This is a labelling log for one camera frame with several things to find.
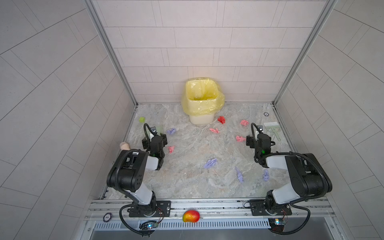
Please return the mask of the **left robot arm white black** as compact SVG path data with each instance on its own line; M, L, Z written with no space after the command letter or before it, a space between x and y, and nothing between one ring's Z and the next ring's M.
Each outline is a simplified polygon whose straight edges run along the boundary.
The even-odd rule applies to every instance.
M156 195L143 183L146 170L161 169L168 144L167 136L155 127L144 124L144 150L131 149L126 142L120 143L121 152L107 176L107 186L133 200L136 214L149 216L155 213Z

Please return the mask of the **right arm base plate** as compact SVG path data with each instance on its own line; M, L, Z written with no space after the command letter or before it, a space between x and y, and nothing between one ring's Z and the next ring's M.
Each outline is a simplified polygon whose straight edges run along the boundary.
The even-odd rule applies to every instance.
M289 205L279 205L274 200L249 200L249 208L253 216L291 216L292 210Z

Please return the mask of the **purple paper scrap long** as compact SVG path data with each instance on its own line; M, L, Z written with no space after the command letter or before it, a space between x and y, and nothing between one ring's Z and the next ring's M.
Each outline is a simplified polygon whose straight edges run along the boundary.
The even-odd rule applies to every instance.
M235 170L237 172L237 178L238 178L239 182L243 183L244 182L244 178L243 178L242 172L237 167L235 167Z

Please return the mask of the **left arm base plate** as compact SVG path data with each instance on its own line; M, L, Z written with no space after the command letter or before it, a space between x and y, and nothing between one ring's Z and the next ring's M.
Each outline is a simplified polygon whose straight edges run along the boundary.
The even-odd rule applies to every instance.
M151 201L148 205L135 205L129 207L127 212L130 218L169 217L171 210L170 201Z

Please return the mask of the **beige bin yellow bag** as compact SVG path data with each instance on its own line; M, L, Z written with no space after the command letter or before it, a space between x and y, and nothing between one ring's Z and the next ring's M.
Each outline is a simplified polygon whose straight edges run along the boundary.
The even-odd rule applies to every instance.
M182 108L194 125L207 125L214 121L215 114L225 104L220 85L210 78L195 78L186 82Z

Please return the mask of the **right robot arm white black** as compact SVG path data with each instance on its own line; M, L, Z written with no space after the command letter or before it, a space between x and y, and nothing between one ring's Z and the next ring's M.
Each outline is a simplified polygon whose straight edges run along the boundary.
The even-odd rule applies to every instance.
M267 213L272 215L280 207L321 198L332 191L330 178L313 154L272 153L271 147L276 145L272 138L254 123L251 131L246 145L255 150L254 161L265 169L286 170L290 177L289 183L268 191L263 202Z

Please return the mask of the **green hand brush white bristles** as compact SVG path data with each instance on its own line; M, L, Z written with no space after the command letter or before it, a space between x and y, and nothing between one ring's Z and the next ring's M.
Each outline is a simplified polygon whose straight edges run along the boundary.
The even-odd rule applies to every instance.
M270 133L274 140L281 141L281 136L279 135L279 132L281 131L281 127L278 122L268 122L264 123L265 130Z

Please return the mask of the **green dustpan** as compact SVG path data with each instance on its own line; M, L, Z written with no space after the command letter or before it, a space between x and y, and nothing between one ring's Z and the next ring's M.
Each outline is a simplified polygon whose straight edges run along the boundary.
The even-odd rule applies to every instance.
M163 125L157 125L156 129L157 129L158 134L163 134L165 132Z

